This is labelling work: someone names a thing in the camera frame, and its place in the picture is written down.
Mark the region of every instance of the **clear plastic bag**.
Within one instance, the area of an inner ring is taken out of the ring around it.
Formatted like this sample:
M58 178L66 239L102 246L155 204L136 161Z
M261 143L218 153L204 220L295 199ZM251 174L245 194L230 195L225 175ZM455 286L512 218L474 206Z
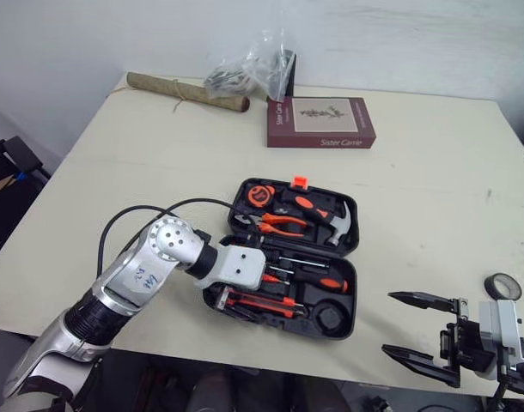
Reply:
M256 81L243 69L244 59L223 61L204 79L210 98L246 96L256 88Z
M283 101L295 53L285 48L284 29L263 30L246 55L222 62L204 80L212 97L248 95L256 85Z
M295 53L284 47L284 30L265 30L254 42L245 58L243 69L261 86L270 99L283 101Z

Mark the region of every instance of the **orange tape measure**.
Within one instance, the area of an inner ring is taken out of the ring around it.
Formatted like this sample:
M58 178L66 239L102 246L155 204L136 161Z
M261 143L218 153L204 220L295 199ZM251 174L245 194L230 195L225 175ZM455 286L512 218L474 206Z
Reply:
M255 208L264 208L271 201L275 192L273 186L253 186L247 193L247 199Z

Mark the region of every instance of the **book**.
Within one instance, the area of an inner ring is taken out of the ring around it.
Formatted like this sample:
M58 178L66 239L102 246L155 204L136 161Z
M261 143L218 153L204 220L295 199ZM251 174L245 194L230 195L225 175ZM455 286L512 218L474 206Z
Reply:
M370 148L375 139L360 97L268 100L269 148Z

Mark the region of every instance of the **tool kit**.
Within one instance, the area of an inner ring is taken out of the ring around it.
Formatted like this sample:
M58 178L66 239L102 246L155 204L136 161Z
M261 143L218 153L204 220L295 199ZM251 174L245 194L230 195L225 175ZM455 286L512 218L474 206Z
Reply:
M216 283L204 290L204 302L233 318L299 335L348 337L354 329L357 281L344 256L359 241L356 202L308 187L307 179L296 177L292 183L245 180L234 206L228 216L234 234L220 243L259 247L265 273L255 291ZM256 235L246 215L256 222Z

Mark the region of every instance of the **table surface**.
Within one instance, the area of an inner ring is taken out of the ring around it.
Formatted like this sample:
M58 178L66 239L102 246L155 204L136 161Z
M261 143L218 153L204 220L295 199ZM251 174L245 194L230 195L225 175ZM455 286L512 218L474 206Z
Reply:
M174 98L111 94L0 252L0 329L38 335L82 296L94 280L101 229L118 210L200 196L231 201L243 179L300 174L358 204L361 240L347 257L358 274L351 337L326 342L238 322L207 307L192 278L177 271L114 347L490 395L495 382L463 371L454 390L394 362L381 345L439 359L439 331L453 320L388 292L463 296L478 320L486 276L510 273L524 291L524 148L497 104L336 88L297 87L296 94L363 97L377 135L373 148L267 148L262 99L245 113L188 101L173 112ZM227 210L216 205L179 213L215 241L229 233ZM115 225L106 264L150 217L137 212ZM524 320L524 294L517 309Z

